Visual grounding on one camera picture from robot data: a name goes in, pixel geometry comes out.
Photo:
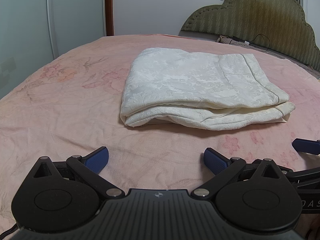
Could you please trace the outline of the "frosted glass wardrobe door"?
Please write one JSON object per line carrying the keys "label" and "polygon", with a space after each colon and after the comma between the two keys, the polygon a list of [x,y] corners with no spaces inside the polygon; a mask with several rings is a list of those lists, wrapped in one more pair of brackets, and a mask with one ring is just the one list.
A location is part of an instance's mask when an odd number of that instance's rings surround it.
{"label": "frosted glass wardrobe door", "polygon": [[106,35],[104,0],[1,0],[1,97],[69,50]]}

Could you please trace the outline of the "olive upholstered headboard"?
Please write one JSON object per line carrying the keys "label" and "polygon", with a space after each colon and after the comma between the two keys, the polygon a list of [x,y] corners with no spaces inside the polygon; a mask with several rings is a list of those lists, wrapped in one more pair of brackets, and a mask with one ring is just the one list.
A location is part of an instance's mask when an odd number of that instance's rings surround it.
{"label": "olive upholstered headboard", "polygon": [[296,0],[224,0],[193,12],[182,31],[237,37],[319,70],[319,48]]}

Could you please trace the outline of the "brown wooden door frame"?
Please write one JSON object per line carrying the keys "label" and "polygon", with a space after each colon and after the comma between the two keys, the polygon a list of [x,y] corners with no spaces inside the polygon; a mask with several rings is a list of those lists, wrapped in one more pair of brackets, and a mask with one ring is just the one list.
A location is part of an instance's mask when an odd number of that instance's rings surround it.
{"label": "brown wooden door frame", "polygon": [[106,35],[114,35],[113,0],[105,0]]}

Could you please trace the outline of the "white jacquard pants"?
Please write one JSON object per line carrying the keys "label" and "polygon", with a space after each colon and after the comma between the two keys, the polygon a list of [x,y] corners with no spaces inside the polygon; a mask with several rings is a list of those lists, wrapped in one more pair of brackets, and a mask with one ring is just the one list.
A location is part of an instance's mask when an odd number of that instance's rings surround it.
{"label": "white jacquard pants", "polygon": [[164,121],[223,131],[287,122],[294,110],[253,54],[148,48],[131,64],[120,118],[130,127]]}

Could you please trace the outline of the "pink floral bed sheet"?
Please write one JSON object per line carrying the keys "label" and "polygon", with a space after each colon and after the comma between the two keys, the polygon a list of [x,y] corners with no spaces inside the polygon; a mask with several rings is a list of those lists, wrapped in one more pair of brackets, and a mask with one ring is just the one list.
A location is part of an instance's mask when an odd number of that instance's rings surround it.
{"label": "pink floral bed sheet", "polygon": [[296,138],[319,139],[319,81],[291,61],[259,51],[254,55],[268,79],[295,104],[288,122],[219,132],[172,123],[125,127],[119,115],[131,63],[152,47],[248,53],[169,35],[103,37],[30,75],[1,100],[1,231],[14,225],[11,201],[43,155],[64,161],[106,146],[110,160],[101,176],[125,191],[193,190],[213,176],[202,162],[208,147],[247,162],[271,158],[296,171],[319,166],[318,156],[292,148]]}

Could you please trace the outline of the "patterned pillow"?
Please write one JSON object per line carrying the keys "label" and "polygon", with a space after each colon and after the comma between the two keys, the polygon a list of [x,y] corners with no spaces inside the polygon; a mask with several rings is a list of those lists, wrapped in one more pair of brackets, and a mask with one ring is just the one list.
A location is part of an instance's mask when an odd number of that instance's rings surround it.
{"label": "patterned pillow", "polygon": [[275,56],[279,59],[288,59],[291,62],[297,64],[298,66],[300,66],[301,68],[303,68],[304,70],[306,70],[308,73],[312,74],[313,76],[315,76],[317,79],[319,79],[319,71],[315,70],[314,68],[312,68],[310,65],[304,64],[300,61],[298,61],[297,59],[294,59],[290,56],[287,56],[285,54],[282,54],[280,52],[277,52],[275,50],[270,49],[269,47],[263,47],[260,45],[257,45],[255,43],[249,42],[249,41],[244,41],[241,40],[237,37],[228,37],[228,36],[223,36],[220,35],[216,42],[218,43],[223,43],[223,44],[230,44],[230,45],[234,45],[234,46],[239,46],[239,47],[243,47],[243,48],[247,48],[247,49],[253,49],[259,52],[263,52],[265,54],[268,55],[272,55]]}

